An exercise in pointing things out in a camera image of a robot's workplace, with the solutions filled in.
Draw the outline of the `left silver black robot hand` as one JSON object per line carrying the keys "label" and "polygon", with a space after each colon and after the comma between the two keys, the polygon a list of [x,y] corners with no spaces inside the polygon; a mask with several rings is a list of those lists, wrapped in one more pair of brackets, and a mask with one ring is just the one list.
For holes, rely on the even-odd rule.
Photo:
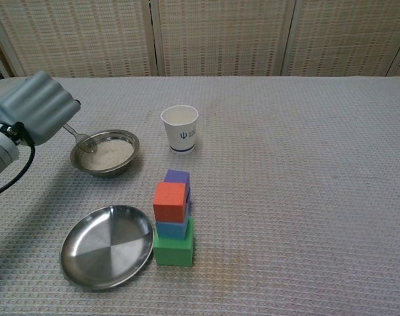
{"label": "left silver black robot hand", "polygon": [[0,123],[21,122],[34,143],[41,145],[80,109],[79,101],[41,70],[0,97]]}

